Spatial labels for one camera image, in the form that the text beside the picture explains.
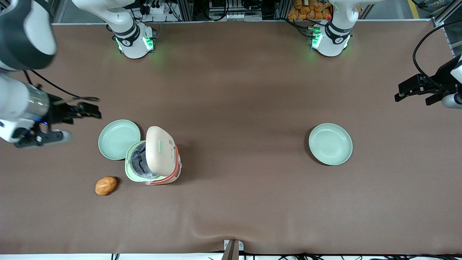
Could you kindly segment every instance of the plate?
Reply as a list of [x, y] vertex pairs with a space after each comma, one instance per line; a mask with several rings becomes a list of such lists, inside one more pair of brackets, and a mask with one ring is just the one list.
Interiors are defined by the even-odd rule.
[[132, 121], [120, 119], [108, 125], [101, 131], [98, 147], [104, 157], [111, 160], [125, 159], [127, 150], [141, 140], [141, 132]]
[[346, 162], [353, 152], [353, 141], [345, 129], [336, 124], [320, 124], [309, 138], [310, 150], [320, 162], [339, 165]]

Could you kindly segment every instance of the green indicator light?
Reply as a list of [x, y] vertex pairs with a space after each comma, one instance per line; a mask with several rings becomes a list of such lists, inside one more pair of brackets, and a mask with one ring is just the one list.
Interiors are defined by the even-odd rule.
[[316, 36], [316, 38], [313, 39], [313, 48], [318, 48], [321, 40], [322, 40], [322, 33], [319, 33], [318, 36]]
[[148, 50], [152, 49], [152, 40], [151, 39], [149, 39], [149, 38], [146, 39], [146, 38], [143, 37], [143, 42], [145, 43], [146, 48]]
[[119, 46], [119, 50], [122, 51], [122, 47], [120, 46], [119, 40], [116, 38], [115, 41], [117, 42], [117, 45]]

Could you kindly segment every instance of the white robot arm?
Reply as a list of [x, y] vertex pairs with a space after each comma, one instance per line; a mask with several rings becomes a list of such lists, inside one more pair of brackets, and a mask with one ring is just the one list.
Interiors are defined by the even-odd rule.
[[[68, 131], [52, 124], [73, 118], [101, 118], [98, 107], [76, 106], [8, 76], [10, 71], [47, 67], [56, 54], [50, 5], [45, 0], [13, 0], [0, 15], [0, 137], [16, 147], [35, 147], [70, 139]], [[42, 132], [40, 124], [47, 124]]]
[[72, 0], [81, 10], [103, 19], [115, 34], [119, 49], [128, 58], [139, 59], [154, 51], [155, 30], [137, 23], [124, 6], [135, 0]]
[[350, 32], [359, 17], [356, 5], [376, 4], [384, 0], [329, 0], [334, 7], [332, 19], [325, 25], [316, 25], [311, 46], [328, 57], [339, 55], [347, 47]]
[[400, 83], [395, 101], [399, 102], [413, 95], [433, 94], [425, 99], [426, 105], [441, 101], [444, 107], [462, 109], [462, 97], [459, 93], [459, 88], [462, 87], [461, 55], [439, 67], [430, 79], [422, 74], [416, 74]]

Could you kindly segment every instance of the yellow floor line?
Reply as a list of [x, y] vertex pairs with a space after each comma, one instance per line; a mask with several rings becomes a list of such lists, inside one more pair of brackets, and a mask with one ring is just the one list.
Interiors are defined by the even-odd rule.
[[412, 17], [414, 17], [414, 19], [420, 19], [415, 4], [411, 0], [407, 0], [407, 2], [409, 3], [409, 7], [411, 8]]

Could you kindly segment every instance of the table surface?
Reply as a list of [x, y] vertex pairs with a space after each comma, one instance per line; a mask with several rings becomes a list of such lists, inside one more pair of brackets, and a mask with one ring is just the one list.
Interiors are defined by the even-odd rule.
[[[460, 253], [462, 114], [424, 97], [394, 101], [431, 28], [360, 22], [327, 58], [282, 22], [165, 25], [154, 54], [129, 60], [104, 26], [55, 26], [58, 55], [42, 74], [100, 97], [103, 119], [57, 126], [73, 133], [65, 144], [0, 142], [0, 253], [207, 252], [229, 238], [260, 254]], [[441, 31], [418, 54], [429, 74], [451, 57]], [[146, 186], [104, 158], [98, 136], [117, 119], [143, 138], [152, 125], [168, 131], [180, 178]], [[340, 166], [307, 147], [326, 122], [353, 139]], [[106, 175], [121, 182], [99, 197]]]

